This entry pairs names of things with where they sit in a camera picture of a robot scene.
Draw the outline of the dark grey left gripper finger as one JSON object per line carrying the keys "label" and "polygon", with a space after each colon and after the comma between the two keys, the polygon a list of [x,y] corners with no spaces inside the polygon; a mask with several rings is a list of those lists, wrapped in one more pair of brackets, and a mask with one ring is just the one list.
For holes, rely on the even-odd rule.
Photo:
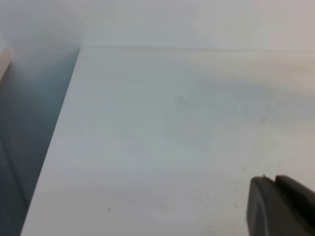
{"label": "dark grey left gripper finger", "polygon": [[313,236],[315,192],[288,176],[253,177],[247,226],[250,236]]}

